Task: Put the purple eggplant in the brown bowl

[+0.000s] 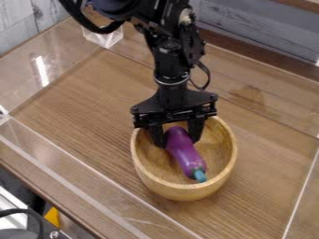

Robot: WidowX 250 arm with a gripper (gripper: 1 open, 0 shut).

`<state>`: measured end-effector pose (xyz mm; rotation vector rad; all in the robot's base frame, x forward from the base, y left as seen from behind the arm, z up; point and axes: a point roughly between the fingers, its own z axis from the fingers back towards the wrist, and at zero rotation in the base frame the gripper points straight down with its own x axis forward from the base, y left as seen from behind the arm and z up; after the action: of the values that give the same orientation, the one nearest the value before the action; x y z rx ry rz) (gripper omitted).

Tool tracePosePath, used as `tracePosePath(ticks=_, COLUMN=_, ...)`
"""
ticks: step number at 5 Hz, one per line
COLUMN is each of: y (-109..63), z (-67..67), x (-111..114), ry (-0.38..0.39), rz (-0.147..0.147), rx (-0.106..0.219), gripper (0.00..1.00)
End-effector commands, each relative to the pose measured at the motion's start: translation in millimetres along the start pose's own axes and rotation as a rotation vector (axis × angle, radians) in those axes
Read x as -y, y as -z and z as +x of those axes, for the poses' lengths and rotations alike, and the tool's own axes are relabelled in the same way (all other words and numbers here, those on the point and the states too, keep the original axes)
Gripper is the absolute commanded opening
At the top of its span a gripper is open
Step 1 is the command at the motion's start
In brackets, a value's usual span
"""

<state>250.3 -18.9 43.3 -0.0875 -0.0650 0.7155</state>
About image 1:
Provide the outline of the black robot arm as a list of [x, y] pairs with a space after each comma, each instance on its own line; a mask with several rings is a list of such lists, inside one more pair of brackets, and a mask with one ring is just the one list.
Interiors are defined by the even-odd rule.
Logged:
[[154, 144], [166, 147], [163, 125], [185, 121], [191, 141], [202, 137], [206, 120], [217, 114], [218, 94], [194, 84], [191, 70], [209, 72], [201, 57], [197, 14], [190, 0], [59, 0], [74, 20], [93, 33], [114, 33], [130, 22], [143, 34], [154, 56], [158, 91], [131, 107], [134, 125], [151, 134]]

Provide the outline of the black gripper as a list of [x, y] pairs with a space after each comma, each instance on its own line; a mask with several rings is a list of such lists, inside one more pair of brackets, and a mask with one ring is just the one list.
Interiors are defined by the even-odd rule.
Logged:
[[150, 127], [150, 134], [158, 148], [166, 147], [166, 137], [161, 125], [187, 121], [193, 142], [202, 137], [205, 121], [217, 114], [218, 94], [195, 91], [183, 83], [177, 86], [159, 85], [157, 93], [131, 107], [134, 126]]

